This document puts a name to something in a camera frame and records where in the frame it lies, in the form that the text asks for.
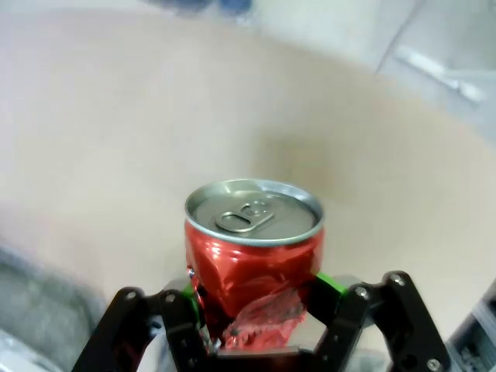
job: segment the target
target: floor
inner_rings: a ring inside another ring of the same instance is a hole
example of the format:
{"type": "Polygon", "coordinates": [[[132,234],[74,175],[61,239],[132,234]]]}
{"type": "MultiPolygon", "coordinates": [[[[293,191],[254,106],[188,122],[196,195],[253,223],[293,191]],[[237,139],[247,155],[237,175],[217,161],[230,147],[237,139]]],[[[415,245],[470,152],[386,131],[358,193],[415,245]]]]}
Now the floor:
{"type": "MultiPolygon", "coordinates": [[[[253,11],[235,21],[392,77],[496,144],[496,108],[491,104],[496,98],[494,4],[494,0],[255,0],[253,11]],[[485,99],[474,104],[456,89],[399,62],[395,52],[403,46],[461,73],[463,83],[477,87],[485,99]]],[[[175,13],[144,0],[0,0],[0,10],[13,12],[68,7],[175,13]]],[[[205,13],[218,18],[214,5],[205,13]]]]}

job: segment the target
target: dented can body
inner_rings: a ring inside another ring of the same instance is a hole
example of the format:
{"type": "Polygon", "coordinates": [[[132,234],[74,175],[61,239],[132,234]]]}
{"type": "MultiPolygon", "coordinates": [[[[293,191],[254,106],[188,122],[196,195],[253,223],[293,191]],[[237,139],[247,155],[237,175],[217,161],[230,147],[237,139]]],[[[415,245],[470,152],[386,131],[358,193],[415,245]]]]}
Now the dented can body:
{"type": "Polygon", "coordinates": [[[186,201],[186,255],[228,317],[265,295],[297,288],[322,262],[323,210],[308,192],[266,180],[208,184],[186,201]]]}

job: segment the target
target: can rim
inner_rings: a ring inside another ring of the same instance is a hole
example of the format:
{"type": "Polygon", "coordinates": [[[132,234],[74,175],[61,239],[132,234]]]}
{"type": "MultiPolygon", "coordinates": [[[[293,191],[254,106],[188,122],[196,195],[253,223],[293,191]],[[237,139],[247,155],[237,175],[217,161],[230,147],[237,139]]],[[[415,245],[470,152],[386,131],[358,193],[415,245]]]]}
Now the can rim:
{"type": "Polygon", "coordinates": [[[194,190],[188,196],[184,204],[184,210],[186,211],[187,221],[202,233],[205,233],[208,236],[213,236],[220,240],[224,240],[226,242],[238,243],[249,246],[271,247],[271,246],[282,246],[282,245],[300,243],[308,238],[311,238],[312,236],[315,236],[321,230],[324,224],[324,209],[320,201],[314,195],[310,194],[309,192],[297,186],[294,186],[293,184],[288,184],[279,181],[257,179],[257,178],[240,178],[240,179],[233,179],[227,181],[217,181],[201,186],[200,188],[194,190]],[[251,238],[242,238],[238,236],[225,235],[222,234],[221,232],[210,230],[207,227],[204,227],[203,225],[200,225],[198,222],[195,221],[195,219],[190,213],[190,209],[191,209],[191,205],[194,204],[194,201],[198,198],[199,195],[204,194],[205,191],[207,190],[220,188],[223,185],[225,186],[226,184],[234,184],[237,182],[253,182],[253,185],[256,185],[258,188],[260,188],[261,191],[278,192],[284,195],[291,196],[292,198],[296,198],[300,202],[305,203],[310,208],[310,210],[315,214],[315,217],[317,218],[318,221],[307,232],[304,232],[297,236],[290,236],[288,238],[280,238],[280,239],[251,239],[251,238]]]}

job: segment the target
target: pull tab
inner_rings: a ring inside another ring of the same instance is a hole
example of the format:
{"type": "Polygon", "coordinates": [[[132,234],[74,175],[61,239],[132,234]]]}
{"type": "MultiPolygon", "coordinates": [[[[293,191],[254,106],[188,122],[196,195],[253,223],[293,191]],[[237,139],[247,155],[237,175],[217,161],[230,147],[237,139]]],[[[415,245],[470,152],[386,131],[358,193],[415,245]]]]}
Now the pull tab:
{"type": "Polygon", "coordinates": [[[215,224],[231,233],[248,233],[274,217],[275,213],[271,209],[265,201],[249,201],[233,211],[217,215],[215,224]]]}

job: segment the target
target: green strip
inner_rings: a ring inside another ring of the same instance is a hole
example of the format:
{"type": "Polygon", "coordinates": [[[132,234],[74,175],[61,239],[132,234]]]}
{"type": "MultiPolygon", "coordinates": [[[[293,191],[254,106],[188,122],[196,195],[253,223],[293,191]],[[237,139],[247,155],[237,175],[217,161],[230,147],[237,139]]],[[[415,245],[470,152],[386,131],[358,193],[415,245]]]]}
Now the green strip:
{"type": "Polygon", "coordinates": [[[323,280],[324,282],[326,282],[334,289],[336,289],[341,295],[344,295],[348,291],[348,289],[344,285],[338,283],[337,281],[332,279],[329,275],[324,274],[323,272],[318,273],[317,277],[323,280]]]}
{"type": "Polygon", "coordinates": [[[198,308],[198,303],[196,302],[195,290],[193,289],[193,286],[191,284],[188,284],[188,286],[185,289],[183,289],[182,292],[183,295],[187,296],[191,300],[191,303],[193,304],[193,309],[195,310],[196,320],[199,322],[200,309],[198,308]]]}

